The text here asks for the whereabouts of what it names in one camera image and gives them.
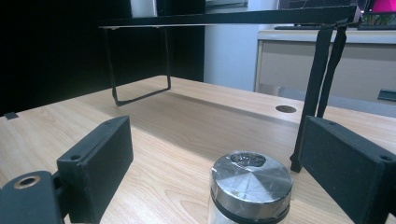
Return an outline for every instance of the black metal frame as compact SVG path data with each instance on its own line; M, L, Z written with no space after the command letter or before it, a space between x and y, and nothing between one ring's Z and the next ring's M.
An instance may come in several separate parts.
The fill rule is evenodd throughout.
M167 31L167 28L163 28L163 35L164 35L164 40L165 40L165 54L166 54L166 81L167 81L167 87L165 89L161 89L158 91L153 91L150 93L147 93L145 95L136 97L134 99L131 100L123 100L120 101L119 100L119 96L117 95L117 84L116 84L116 77L114 76L114 68L113 68L113 62L111 61L111 51L110 51L110 46L108 44L108 33L107 33L108 29L103 29L103 34L104 34L104 39L105 39L105 44L106 44L106 55L107 55L107 65L108 65L108 71L110 74L110 84L111 84L111 88L112 88L112 95L114 98L114 101L116 102L117 106L122 106L122 105L127 105L129 103L141 100L141 99L145 99L147 97L150 97L152 95L164 92L164 91L168 91L171 89L171 68L170 68L170 56L169 56L169 34Z
M193 25L214 25L214 24L316 24L321 25L318 31L316 42L316 52L312 64L311 74L306 91L303 114L301 117L297 141L294 153L290 159L292 161L291 170L299 173L301 165L301 141L306 116L315 116L318 106L318 117L323 117L326 109L329 92L332 85L332 77L337 64L339 63L344 45L347 41L346 29L350 24L361 22L361 11L358 7L321 7L321 8L298 8L283 10L249 11L219 14L198 14L164 16L154 18L137 18L123 20L101 21L99 28L107 29L131 28L131 27L166 27L167 26L193 26ZM336 38L332 46L332 55L329 57L329 46L332 41L332 31L336 28ZM111 63L110 50L106 40L106 51L109 61L111 84L113 87L113 97L117 105L125 105L131 102L149 97L150 95L167 91L171 88L170 84L170 64L168 52L168 39L165 32L166 58L168 63L168 88L149 93L142 97L128 101L119 101L117 96L114 72Z

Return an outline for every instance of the computer monitor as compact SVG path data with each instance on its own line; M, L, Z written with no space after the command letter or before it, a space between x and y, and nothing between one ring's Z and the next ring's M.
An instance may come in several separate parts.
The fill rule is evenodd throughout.
M369 0L367 4L367 12L387 13L396 12L395 0Z
M279 9L292 9L305 7L358 6L361 11L366 11L369 1L370 0L280 0L278 7Z

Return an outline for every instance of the wooden desk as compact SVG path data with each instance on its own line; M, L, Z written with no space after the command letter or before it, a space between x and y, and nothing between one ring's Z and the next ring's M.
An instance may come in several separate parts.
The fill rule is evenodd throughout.
M158 90L165 79L122 86L119 97ZM107 90L0 118L0 186L37 170L54 173L66 150L122 115L131 118L134 162L102 223L206 223L210 168L235 150L264 153L290 167L302 102L172 79L172 90L122 107ZM278 112L277 105L297 112ZM325 119L396 153L396 119L332 107ZM291 175L290 223L351 223L306 170Z

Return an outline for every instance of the metal cylinder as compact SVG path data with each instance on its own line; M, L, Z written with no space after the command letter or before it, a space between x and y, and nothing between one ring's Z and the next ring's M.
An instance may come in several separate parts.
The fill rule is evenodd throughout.
M292 180L279 161L235 152L211 170L209 223L280 223L290 209Z

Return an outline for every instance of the white wall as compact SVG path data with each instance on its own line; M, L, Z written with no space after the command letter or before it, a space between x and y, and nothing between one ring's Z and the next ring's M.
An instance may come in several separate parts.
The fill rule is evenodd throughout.
M277 8L277 0L249 0L247 10ZM272 25L215 25L205 28L204 82L254 91L259 29Z

